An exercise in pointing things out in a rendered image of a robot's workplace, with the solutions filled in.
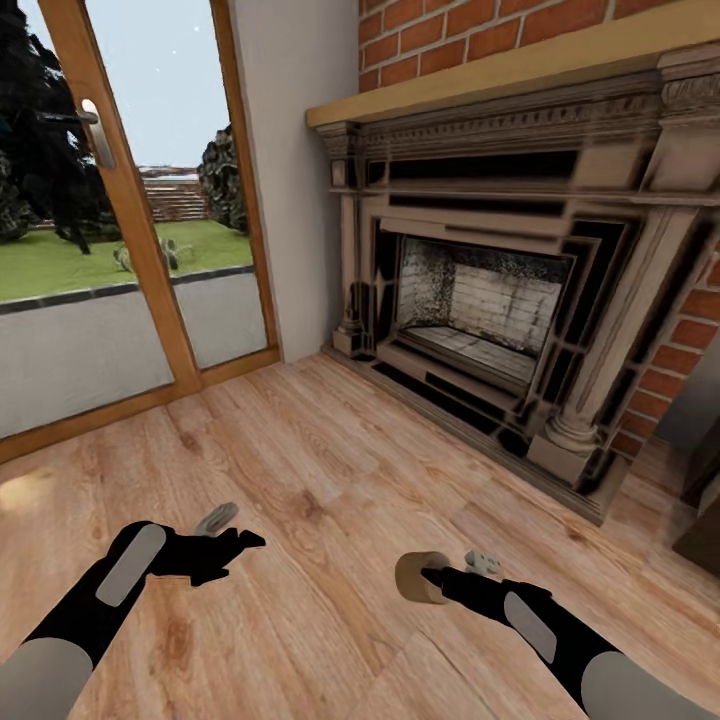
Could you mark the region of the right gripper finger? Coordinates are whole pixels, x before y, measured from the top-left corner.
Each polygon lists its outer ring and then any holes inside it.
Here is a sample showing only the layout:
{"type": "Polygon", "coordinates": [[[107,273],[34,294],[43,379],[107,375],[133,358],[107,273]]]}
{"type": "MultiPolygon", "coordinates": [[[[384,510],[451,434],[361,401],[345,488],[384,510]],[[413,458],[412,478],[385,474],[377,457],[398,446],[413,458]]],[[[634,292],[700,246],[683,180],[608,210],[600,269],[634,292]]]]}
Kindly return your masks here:
{"type": "Polygon", "coordinates": [[[422,576],[427,578],[432,584],[443,587],[444,585],[444,573],[446,572],[445,568],[443,568],[441,571],[436,569],[422,569],[421,573],[422,576]]]}

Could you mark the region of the pillar candle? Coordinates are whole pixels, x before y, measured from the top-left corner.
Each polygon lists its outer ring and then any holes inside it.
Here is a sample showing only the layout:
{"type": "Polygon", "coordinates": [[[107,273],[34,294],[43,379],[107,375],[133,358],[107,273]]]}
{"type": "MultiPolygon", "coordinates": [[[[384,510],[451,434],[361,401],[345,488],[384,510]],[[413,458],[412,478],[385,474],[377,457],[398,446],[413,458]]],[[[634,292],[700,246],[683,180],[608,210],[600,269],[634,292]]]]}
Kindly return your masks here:
{"type": "Polygon", "coordinates": [[[451,599],[442,594],[443,587],[432,584],[422,576],[422,569],[442,570],[453,567],[451,560],[439,551],[403,553],[395,567],[395,582],[399,593],[407,601],[445,605],[451,599]]]}

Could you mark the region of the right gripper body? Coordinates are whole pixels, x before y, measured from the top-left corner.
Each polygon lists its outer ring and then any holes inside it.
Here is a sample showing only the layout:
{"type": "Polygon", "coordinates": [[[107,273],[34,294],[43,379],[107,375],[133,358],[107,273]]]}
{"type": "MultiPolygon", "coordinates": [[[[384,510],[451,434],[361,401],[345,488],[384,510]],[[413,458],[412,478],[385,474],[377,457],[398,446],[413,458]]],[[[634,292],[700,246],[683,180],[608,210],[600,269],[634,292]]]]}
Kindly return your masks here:
{"type": "Polygon", "coordinates": [[[443,596],[462,603],[480,615],[486,614],[484,606],[482,606],[482,590],[490,582],[490,579],[483,575],[475,575],[475,573],[465,573],[454,567],[446,567],[445,570],[443,596]]]}

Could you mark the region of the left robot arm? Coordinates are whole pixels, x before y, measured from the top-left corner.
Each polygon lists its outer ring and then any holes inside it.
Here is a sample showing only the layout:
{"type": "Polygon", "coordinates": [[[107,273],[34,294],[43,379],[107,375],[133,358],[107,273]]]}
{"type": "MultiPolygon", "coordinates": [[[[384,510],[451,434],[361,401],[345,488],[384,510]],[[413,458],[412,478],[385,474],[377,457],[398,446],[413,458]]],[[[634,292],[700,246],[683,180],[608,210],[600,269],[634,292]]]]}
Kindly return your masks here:
{"type": "Polygon", "coordinates": [[[189,575],[191,587],[229,574],[245,547],[265,539],[224,527],[239,507],[221,503],[191,537],[143,522],[124,529],[0,666],[0,720],[66,720],[78,696],[145,588],[145,575],[189,575]]]}

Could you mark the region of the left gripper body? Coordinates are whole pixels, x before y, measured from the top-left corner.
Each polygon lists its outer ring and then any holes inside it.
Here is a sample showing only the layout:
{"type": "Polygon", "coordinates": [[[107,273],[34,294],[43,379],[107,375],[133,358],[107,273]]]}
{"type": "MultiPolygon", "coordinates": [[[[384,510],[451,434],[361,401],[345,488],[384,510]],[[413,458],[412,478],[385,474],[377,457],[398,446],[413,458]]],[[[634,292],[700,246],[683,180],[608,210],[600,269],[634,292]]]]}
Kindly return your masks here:
{"type": "Polygon", "coordinates": [[[195,557],[184,573],[191,577],[191,587],[200,587],[209,581],[242,552],[237,529],[233,527],[215,537],[192,537],[195,539],[195,557]]]}

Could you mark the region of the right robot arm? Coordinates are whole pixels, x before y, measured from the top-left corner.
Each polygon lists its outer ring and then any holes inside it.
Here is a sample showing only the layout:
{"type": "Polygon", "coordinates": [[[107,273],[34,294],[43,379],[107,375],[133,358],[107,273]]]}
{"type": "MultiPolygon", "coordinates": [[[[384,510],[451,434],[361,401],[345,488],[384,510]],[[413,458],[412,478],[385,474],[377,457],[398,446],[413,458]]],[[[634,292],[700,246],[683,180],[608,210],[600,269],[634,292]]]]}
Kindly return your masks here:
{"type": "Polygon", "coordinates": [[[551,599],[548,589],[503,579],[497,557],[477,549],[459,571],[422,569],[442,594],[511,626],[535,651],[590,720],[720,720],[639,667],[551,599]]]}

